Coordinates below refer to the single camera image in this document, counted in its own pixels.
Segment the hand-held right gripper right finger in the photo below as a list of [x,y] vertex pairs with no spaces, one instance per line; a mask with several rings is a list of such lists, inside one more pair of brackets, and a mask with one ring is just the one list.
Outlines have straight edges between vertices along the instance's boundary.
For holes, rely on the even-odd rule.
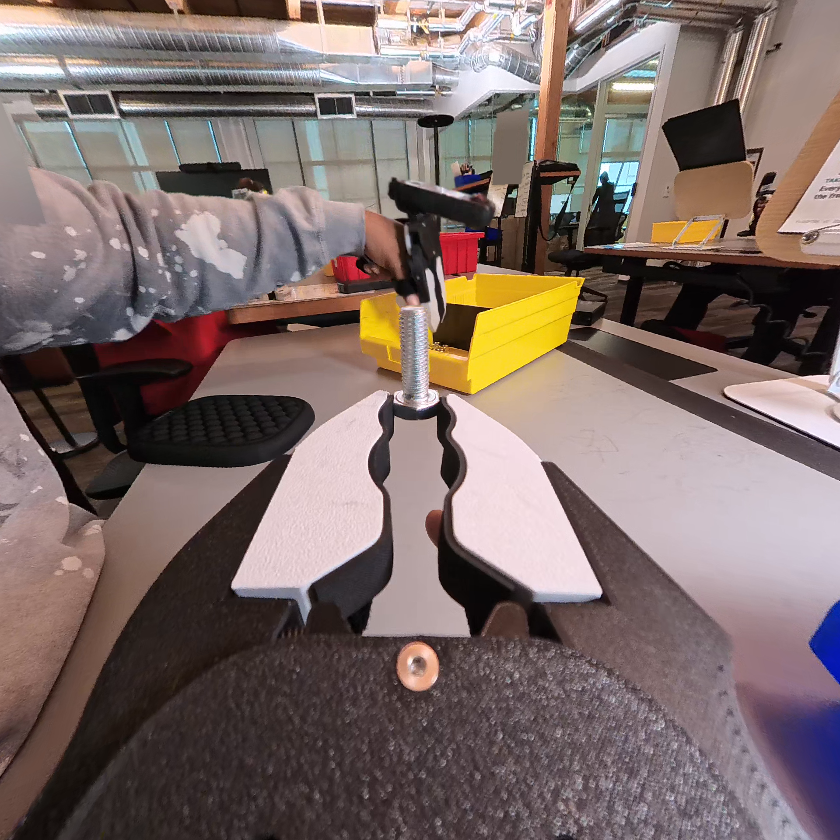
[[519,436],[456,395],[442,399],[444,499],[438,579],[481,629],[502,602],[579,604],[603,588],[550,480]]

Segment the silver hex bolt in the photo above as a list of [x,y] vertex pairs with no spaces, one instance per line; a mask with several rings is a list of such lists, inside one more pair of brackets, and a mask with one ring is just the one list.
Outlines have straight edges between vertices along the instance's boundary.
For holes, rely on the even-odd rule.
[[429,324],[422,306],[404,306],[399,313],[402,389],[425,395],[429,385]]

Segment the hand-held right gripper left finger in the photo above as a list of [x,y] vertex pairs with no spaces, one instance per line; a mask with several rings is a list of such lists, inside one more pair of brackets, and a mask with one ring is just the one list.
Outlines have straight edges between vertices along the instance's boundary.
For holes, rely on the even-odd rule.
[[236,595],[287,599],[306,620],[319,602],[343,617],[392,574],[393,397],[373,393],[295,449],[233,578]]

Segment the yellow plastic bin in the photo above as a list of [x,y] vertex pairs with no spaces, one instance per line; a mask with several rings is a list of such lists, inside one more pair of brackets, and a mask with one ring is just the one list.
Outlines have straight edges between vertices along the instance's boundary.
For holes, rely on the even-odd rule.
[[557,349],[568,338],[583,283],[496,273],[447,280],[445,319],[430,339],[430,381],[473,395]]

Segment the black computer monitor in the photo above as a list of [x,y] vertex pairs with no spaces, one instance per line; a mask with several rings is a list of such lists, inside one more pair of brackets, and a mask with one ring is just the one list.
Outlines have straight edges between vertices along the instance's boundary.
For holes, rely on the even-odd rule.
[[668,119],[662,131],[680,172],[747,159],[737,98]]

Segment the red plastic bin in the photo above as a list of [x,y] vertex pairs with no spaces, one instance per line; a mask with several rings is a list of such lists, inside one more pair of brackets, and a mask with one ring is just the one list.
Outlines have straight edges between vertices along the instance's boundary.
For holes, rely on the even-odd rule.
[[[449,276],[476,271],[479,242],[484,236],[484,232],[470,230],[464,233],[442,233],[440,245],[444,273]],[[326,272],[339,282],[360,283],[369,280],[370,275],[360,269],[357,262],[356,257],[343,255],[332,260]]]

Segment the red plastic tub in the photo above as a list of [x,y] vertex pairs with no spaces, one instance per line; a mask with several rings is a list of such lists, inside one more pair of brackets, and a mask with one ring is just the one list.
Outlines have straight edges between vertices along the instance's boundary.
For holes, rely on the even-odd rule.
[[178,360],[192,369],[183,377],[141,387],[147,413],[157,416],[186,403],[225,346],[243,333],[228,322],[225,312],[178,322],[152,321],[130,339],[95,345],[101,367],[129,362]]

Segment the blue plastic bin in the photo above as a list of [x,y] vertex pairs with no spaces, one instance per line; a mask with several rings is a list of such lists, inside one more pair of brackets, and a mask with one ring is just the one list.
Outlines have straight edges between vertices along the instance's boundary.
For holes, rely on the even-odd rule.
[[836,682],[840,680],[839,613],[840,602],[835,602],[824,615],[810,640],[810,648],[814,656]]

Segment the black office chair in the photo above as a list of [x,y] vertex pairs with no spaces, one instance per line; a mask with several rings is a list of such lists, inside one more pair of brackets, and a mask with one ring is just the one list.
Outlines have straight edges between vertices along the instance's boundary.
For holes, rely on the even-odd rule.
[[[603,257],[591,253],[589,249],[616,244],[622,235],[625,218],[614,194],[602,194],[593,202],[591,215],[584,230],[582,247],[549,252],[549,261],[562,266],[567,277],[580,277],[584,270],[602,266]],[[591,327],[604,316],[607,300],[606,294],[581,286],[572,324]]]
[[[187,377],[193,366],[177,359],[129,361],[108,366],[91,346],[60,351],[64,361],[18,360],[32,391],[59,430],[68,458],[103,445],[114,457],[85,491],[89,499],[123,497],[144,466],[235,468],[276,460],[293,449],[314,424],[312,406],[288,395],[210,395],[154,414],[142,388]],[[46,387],[78,382],[96,433],[78,444],[44,394]]]

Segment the instruction sheet stand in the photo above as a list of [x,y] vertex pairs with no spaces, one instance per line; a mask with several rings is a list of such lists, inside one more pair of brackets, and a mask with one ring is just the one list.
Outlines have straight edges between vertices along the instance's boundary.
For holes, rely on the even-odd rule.
[[[828,106],[765,207],[758,246],[807,269],[839,267],[839,97]],[[839,447],[838,292],[822,321],[833,341],[827,374],[729,385],[723,395],[763,417]]]

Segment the person's left forearm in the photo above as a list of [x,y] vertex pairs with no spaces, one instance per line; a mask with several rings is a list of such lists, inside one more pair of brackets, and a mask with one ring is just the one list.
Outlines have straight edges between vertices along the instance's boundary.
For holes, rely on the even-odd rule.
[[245,199],[29,170],[40,226],[2,226],[1,351],[122,342],[246,304],[364,252],[364,209],[306,187]]

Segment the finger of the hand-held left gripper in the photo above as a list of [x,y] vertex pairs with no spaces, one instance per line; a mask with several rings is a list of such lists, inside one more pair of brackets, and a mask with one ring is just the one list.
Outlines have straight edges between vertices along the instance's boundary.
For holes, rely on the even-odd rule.
[[417,251],[417,289],[427,311],[429,329],[435,332],[445,318],[447,307],[445,271],[439,251],[434,249],[431,256],[422,249]]

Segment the wooden desk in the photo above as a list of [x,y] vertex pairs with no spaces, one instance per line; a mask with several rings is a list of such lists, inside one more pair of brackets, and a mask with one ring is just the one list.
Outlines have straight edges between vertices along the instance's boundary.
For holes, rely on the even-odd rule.
[[310,318],[357,312],[365,299],[390,293],[390,288],[342,293],[337,283],[284,287],[275,293],[227,310],[231,324]]
[[771,365],[782,353],[800,361],[801,375],[827,373],[838,340],[838,266],[772,258],[756,248],[677,248],[627,244],[586,248],[605,272],[626,278],[620,322],[635,326],[642,291],[654,282],[675,282],[677,298],[659,320],[640,328],[676,340],[696,332],[712,302],[729,297],[757,309],[746,339],[725,340],[725,350],[744,348],[746,361]]

